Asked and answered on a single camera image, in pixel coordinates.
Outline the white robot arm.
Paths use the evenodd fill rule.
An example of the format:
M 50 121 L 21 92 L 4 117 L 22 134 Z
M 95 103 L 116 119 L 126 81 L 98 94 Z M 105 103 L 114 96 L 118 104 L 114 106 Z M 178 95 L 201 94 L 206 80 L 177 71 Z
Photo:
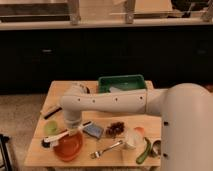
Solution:
M 84 111 L 159 116 L 161 171 L 213 171 L 213 94 L 200 85 L 92 94 L 75 83 L 60 106 L 70 129 L 80 125 Z

